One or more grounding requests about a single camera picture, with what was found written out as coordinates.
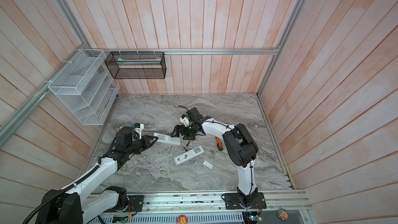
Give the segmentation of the white remote control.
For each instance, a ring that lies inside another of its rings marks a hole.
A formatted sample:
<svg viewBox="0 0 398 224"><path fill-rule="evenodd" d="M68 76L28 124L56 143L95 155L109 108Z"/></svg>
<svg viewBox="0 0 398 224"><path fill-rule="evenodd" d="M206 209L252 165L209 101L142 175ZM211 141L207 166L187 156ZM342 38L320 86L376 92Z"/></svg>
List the white remote control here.
<svg viewBox="0 0 398 224"><path fill-rule="evenodd" d="M153 135L158 138L157 142L169 145L180 146L180 138L154 132Z"/></svg>
<svg viewBox="0 0 398 224"><path fill-rule="evenodd" d="M175 164L177 166L190 161L191 159L200 156L201 154L203 154L205 151L203 149L203 147L200 145L198 147L195 147L189 151L186 151L185 153L177 156L174 158Z"/></svg>

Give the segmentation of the white battery cover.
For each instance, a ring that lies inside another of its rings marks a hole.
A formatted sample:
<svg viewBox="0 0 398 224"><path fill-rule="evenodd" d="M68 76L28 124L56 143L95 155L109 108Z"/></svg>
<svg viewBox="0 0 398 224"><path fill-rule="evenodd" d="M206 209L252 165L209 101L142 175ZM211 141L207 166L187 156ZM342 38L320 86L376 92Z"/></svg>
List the white battery cover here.
<svg viewBox="0 0 398 224"><path fill-rule="evenodd" d="M213 169L213 167L214 167L214 166L213 166L211 163L209 163L208 161L204 161L204 162L203 162L203 165L206 166L206 167L209 168L209 169Z"/></svg>

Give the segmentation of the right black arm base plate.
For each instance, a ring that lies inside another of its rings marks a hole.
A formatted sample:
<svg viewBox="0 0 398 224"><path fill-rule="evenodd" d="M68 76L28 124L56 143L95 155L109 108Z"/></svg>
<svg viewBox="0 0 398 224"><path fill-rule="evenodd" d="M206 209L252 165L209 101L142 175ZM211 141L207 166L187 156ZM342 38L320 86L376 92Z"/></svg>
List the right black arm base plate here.
<svg viewBox="0 0 398 224"><path fill-rule="evenodd" d="M221 196L225 202L226 209L266 209L264 194L261 192L253 192L245 196L242 193L228 193Z"/></svg>

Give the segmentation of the orange handled screwdriver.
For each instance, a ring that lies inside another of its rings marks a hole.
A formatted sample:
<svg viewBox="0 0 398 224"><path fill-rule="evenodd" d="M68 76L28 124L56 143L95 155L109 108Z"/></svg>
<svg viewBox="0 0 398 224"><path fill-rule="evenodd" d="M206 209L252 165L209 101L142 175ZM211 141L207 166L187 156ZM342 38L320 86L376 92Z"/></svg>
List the orange handled screwdriver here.
<svg viewBox="0 0 398 224"><path fill-rule="evenodd" d="M219 137L216 137L216 144L217 144L218 150L223 151L223 145L222 145L221 139Z"/></svg>

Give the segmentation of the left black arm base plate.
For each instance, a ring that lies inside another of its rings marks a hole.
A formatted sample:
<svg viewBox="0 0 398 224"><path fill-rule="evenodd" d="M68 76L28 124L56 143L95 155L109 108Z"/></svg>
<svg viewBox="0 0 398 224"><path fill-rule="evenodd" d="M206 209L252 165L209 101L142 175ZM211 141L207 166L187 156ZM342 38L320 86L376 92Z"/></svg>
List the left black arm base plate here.
<svg viewBox="0 0 398 224"><path fill-rule="evenodd" d="M126 204L122 203L121 206L115 206L112 208L112 211L121 213L139 213L143 209L144 197L144 195L127 196Z"/></svg>

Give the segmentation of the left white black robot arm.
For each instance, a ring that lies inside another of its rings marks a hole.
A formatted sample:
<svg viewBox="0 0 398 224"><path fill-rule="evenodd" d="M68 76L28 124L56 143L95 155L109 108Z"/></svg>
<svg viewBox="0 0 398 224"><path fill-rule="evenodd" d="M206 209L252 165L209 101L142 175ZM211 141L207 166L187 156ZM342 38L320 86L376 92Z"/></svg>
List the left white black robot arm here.
<svg viewBox="0 0 398 224"><path fill-rule="evenodd" d="M141 136L135 129L135 126L121 128L107 152L88 172L60 190L48 191L23 222L27 224L35 217L38 224L86 224L109 209L130 210L132 204L125 188L110 186L97 197L89 196L134 155L141 154L158 140L156 136Z"/></svg>

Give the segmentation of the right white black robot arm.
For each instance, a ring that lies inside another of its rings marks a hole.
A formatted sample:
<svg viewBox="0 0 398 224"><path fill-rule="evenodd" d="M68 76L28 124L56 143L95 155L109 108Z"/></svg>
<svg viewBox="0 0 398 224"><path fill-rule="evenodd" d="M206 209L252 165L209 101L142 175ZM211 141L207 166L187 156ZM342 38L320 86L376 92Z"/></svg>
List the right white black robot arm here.
<svg viewBox="0 0 398 224"><path fill-rule="evenodd" d="M182 136L184 140L194 140L201 132L224 141L229 157L238 171L238 187L234 196L244 207L253 202L259 194L254 172L259 148L246 126L242 123L229 125L210 116L202 116L195 107L187 109L180 117L180 122L180 125L174 127L171 137Z"/></svg>

